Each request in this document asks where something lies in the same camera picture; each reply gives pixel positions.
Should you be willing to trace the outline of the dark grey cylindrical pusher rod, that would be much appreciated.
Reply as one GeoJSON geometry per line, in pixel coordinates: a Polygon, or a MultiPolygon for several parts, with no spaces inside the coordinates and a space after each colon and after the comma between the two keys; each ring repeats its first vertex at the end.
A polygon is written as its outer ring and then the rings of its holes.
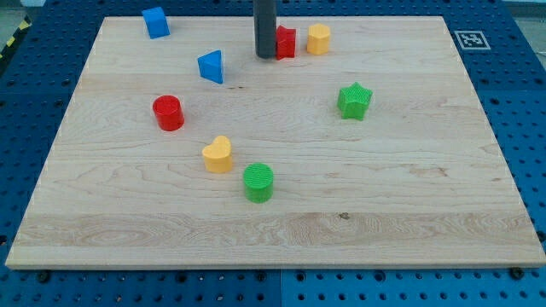
{"type": "Polygon", "coordinates": [[[276,1],[253,0],[254,42],[258,57],[276,55],[276,1]]]}

